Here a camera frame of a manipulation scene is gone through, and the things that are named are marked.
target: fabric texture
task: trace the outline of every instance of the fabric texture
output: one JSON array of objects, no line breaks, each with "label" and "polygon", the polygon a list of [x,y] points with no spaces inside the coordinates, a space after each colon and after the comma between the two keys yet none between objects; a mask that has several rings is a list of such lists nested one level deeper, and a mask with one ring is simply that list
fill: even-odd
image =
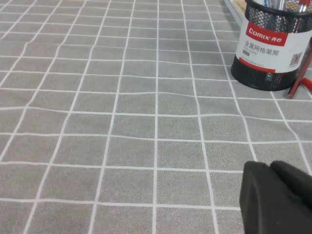
[{"label": "fabric texture", "polygon": [[222,0],[0,0],[0,233],[242,234],[246,161],[311,173],[312,95],[238,83],[238,38]]}]

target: red pen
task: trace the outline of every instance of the red pen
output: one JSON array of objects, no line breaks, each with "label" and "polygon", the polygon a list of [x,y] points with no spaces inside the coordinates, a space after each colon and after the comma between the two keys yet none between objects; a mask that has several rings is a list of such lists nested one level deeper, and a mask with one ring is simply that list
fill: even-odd
[{"label": "red pen", "polygon": [[312,91],[312,81],[309,80],[308,78],[304,77],[301,81],[301,84],[307,87],[310,91]]},{"label": "red pen", "polygon": [[296,93],[297,88],[298,88],[298,86],[299,86],[299,84],[300,84],[300,82],[301,82],[301,80],[302,80],[302,78],[303,78],[303,76],[304,76],[304,74],[305,74],[305,72],[306,72],[310,62],[311,62],[311,60],[312,60],[312,52],[310,52],[306,62],[304,63],[304,66],[302,67],[302,69],[300,71],[300,74],[299,74],[296,82],[293,84],[293,86],[289,90],[286,98],[288,98],[288,99],[292,99],[293,98],[293,96]]}]

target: metal mesh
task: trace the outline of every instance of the metal mesh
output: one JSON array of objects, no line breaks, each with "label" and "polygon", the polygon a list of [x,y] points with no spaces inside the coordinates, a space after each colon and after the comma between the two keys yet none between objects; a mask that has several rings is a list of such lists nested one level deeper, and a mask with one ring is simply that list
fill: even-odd
[{"label": "metal mesh", "polygon": [[[291,1],[286,4],[287,9],[294,11],[298,7],[298,2]],[[312,18],[297,18],[292,16],[273,15],[256,9],[247,4],[246,18],[253,24],[276,32],[303,33],[312,30]]]},{"label": "metal mesh", "polygon": [[[299,1],[289,1],[286,4],[287,10],[290,11],[287,16],[282,16],[276,11],[274,14],[261,10],[256,4],[249,4],[245,11],[246,19],[253,24],[276,32],[285,33],[302,33],[312,30],[312,14],[311,16],[298,17],[293,14],[297,10]],[[312,6],[308,8],[308,12],[312,12]],[[295,79],[296,70],[287,73],[268,73],[258,71],[241,63],[235,56],[231,73],[239,82],[266,91],[276,91],[287,89]]]}]

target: red label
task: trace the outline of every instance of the red label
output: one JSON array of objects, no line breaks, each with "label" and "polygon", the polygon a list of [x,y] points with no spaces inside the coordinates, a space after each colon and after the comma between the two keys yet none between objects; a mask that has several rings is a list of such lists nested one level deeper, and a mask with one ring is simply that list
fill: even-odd
[{"label": "red label", "polygon": [[284,46],[287,40],[288,33],[280,33],[268,29],[260,28],[249,22],[246,30],[246,35],[269,45]]}]

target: grid pattern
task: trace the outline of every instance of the grid pattern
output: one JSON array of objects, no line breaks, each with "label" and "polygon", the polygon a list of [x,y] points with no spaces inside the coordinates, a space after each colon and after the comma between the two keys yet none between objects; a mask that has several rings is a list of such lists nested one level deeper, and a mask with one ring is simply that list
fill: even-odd
[{"label": "grid pattern", "polygon": [[312,174],[312,94],[236,82],[238,37],[222,0],[0,0],[0,233],[243,233],[247,160]]}]

